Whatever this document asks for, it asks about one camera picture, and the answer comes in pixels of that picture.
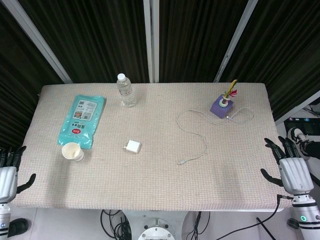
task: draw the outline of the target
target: metal base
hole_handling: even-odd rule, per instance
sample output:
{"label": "metal base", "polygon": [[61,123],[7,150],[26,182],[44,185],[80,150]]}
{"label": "metal base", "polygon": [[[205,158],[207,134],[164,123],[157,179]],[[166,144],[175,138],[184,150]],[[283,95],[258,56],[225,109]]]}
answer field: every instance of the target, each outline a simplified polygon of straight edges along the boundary
{"label": "metal base", "polygon": [[0,240],[8,238],[11,208],[8,204],[0,204]]}
{"label": "metal base", "polygon": [[188,212],[123,210],[123,213],[130,223],[132,240],[182,240]]}

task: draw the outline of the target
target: white charger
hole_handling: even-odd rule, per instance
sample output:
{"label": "white charger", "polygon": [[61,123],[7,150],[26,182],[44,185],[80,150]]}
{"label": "white charger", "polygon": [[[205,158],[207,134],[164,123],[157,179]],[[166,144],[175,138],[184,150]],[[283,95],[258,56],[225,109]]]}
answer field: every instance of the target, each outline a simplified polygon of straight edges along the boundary
{"label": "white charger", "polygon": [[128,152],[132,152],[137,154],[139,152],[141,143],[138,141],[129,140],[128,144],[124,146],[123,148],[127,150]]}

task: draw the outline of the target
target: wet wipes package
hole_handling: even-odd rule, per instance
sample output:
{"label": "wet wipes package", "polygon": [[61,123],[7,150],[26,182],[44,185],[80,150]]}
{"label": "wet wipes package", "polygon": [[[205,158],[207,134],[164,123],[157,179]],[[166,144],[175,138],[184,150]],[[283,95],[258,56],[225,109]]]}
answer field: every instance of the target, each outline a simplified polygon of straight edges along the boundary
{"label": "wet wipes package", "polygon": [[105,99],[102,96],[77,95],[61,127],[58,144],[77,143],[91,149]]}

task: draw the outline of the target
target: bottle cap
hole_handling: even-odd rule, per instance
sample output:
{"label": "bottle cap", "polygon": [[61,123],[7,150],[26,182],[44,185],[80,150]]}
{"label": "bottle cap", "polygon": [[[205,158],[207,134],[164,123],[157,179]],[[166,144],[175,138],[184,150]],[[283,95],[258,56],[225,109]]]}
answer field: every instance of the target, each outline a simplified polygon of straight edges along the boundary
{"label": "bottle cap", "polygon": [[118,80],[120,82],[123,82],[124,80],[126,80],[126,75],[124,75],[123,73],[118,74]]}

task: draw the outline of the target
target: sneaker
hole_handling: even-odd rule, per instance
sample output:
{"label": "sneaker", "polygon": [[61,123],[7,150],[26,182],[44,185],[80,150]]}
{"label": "sneaker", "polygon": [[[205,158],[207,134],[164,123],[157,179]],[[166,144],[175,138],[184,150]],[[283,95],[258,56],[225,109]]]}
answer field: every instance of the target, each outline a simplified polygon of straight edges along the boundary
{"label": "sneaker", "polygon": [[8,238],[24,234],[29,228],[29,223],[25,218],[18,218],[10,222]]}
{"label": "sneaker", "polygon": [[310,156],[308,155],[308,153],[306,153],[305,146],[306,146],[306,144],[313,142],[313,141],[310,141],[308,139],[308,136],[304,135],[304,133],[297,127],[291,128],[288,131],[287,137],[288,137],[288,139],[290,139],[294,142],[301,157],[304,160],[309,160]]}

